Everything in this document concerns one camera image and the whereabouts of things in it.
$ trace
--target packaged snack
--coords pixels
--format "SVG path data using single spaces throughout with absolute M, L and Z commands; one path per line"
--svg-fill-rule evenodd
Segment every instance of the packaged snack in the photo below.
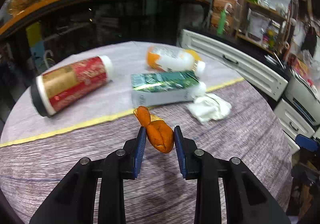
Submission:
M 134 107 L 192 101 L 206 90 L 193 71 L 132 74 L 131 84 Z

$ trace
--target white cap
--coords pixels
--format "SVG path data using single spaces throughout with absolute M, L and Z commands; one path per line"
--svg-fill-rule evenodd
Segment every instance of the white cap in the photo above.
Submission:
M 204 68 L 205 68 L 205 62 L 198 61 L 197 67 L 195 68 L 195 75 L 200 78 L 203 75 Z
M 203 97 L 205 95 L 205 91 L 207 89 L 207 86 L 204 82 L 199 82 L 199 85 L 195 86 L 191 93 L 191 97 L 193 99 L 196 99 L 198 97 Z
M 99 56 L 100 59 L 103 62 L 104 65 L 104 69 L 106 70 L 106 74 L 107 74 L 107 81 L 112 80 L 113 77 L 113 65 L 112 65 L 112 61 L 110 60 L 110 58 L 106 55 L 102 55 Z

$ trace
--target black cap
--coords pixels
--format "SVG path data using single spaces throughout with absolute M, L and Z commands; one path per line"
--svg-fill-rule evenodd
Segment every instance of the black cap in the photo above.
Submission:
M 39 90 L 37 87 L 37 83 L 35 80 L 33 81 L 32 85 L 31 85 L 30 92 L 31 92 L 32 103 L 35 106 L 35 108 L 37 109 L 38 113 L 41 116 L 50 117 L 49 113 L 45 109 L 45 106 L 42 102 L 42 99 L 40 97 L 40 93 L 39 93 Z

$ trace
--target white bottle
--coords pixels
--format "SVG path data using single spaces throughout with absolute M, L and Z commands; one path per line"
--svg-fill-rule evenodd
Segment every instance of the white bottle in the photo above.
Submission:
M 201 77 L 205 63 L 193 50 L 185 50 L 175 46 L 151 46 L 148 48 L 147 63 L 152 68 L 163 71 L 189 71 Z

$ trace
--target metal screw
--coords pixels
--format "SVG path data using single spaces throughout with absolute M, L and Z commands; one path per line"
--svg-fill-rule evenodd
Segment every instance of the metal screw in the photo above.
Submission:
M 81 159 L 80 159 L 80 163 L 81 163 L 81 164 L 87 164 L 87 163 L 89 163 L 89 158 L 88 158 L 88 157 L 83 157 L 83 158 L 81 158 Z
M 198 156 L 202 156 L 202 155 L 204 155 L 204 151 L 201 149 L 197 149 L 197 150 L 195 150 L 195 154 Z
M 232 157 L 231 158 L 231 162 L 234 164 L 240 164 L 241 160 L 238 157 Z
M 117 150 L 117 152 L 116 152 L 116 155 L 125 155 L 125 150 L 124 149 L 119 149 L 119 150 Z

